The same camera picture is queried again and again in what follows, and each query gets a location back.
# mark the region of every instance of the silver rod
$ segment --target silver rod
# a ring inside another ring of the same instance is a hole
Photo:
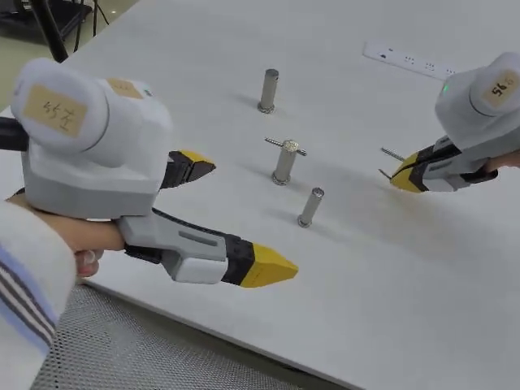
[[[278,77],[276,69],[267,69],[263,80],[262,97],[258,103],[258,109],[264,114],[270,114],[275,110],[275,93]]]
[[[272,145],[279,146],[280,148],[284,145],[283,142],[273,140],[272,138],[266,138],[266,141],[269,142]],[[306,156],[307,152],[303,149],[298,149],[296,153],[300,154],[301,156]]]
[[[273,140],[272,138],[266,138],[266,141],[269,142],[272,145],[279,146],[280,148],[284,144],[283,142],[280,142],[280,141],[277,141],[277,140]]]
[[[279,152],[278,163],[272,174],[272,179],[277,185],[286,185],[291,180],[291,170],[298,151],[298,143],[286,140]]]
[[[383,171],[382,169],[379,169],[379,172],[381,172],[381,174],[386,177],[387,179],[391,180],[392,177],[385,171]]]
[[[314,214],[316,214],[316,210],[323,199],[323,195],[325,195],[325,192],[321,188],[316,187],[312,189],[303,211],[298,216],[298,225],[302,228],[308,228],[312,224],[312,218],[314,217]]]
[[[402,156],[400,156],[399,154],[397,154],[396,152],[392,152],[391,150],[388,150],[386,148],[381,148],[381,151],[383,153],[386,153],[388,154],[389,156],[392,156],[394,157],[396,160],[399,160],[401,162],[405,161],[405,158],[403,158]]]

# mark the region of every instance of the handwritten label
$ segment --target handwritten label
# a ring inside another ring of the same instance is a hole
[[[517,90],[520,85],[515,71],[503,71],[490,89],[484,92],[482,98],[494,108],[498,108]]]
[[[127,80],[121,79],[106,79],[110,87],[120,96],[125,96],[126,98],[134,98],[134,99],[142,99],[143,96],[136,89],[134,84]]]
[[[80,134],[86,113],[85,104],[39,84],[31,88],[24,107],[24,116],[73,138]]]

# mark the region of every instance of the power strip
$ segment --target power strip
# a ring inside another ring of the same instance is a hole
[[[453,67],[434,61],[427,61],[404,51],[394,50],[389,45],[368,41],[365,43],[363,55],[369,59],[376,59],[395,67],[402,67],[409,71],[420,73],[438,80],[446,80],[456,71]]]

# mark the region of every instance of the human hand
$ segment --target human hand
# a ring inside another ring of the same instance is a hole
[[[495,171],[501,167],[520,167],[520,150],[504,154],[503,156],[490,158],[486,164],[488,172]]]
[[[91,222],[36,210],[27,203],[24,193],[10,197],[7,201],[31,211],[63,238],[76,258],[78,277],[85,278],[98,272],[98,260],[103,250],[124,248],[124,239],[111,221]]]

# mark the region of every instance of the white sleeve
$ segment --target white sleeve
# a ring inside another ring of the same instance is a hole
[[[0,378],[31,387],[76,280],[74,255],[57,232],[0,201]]]

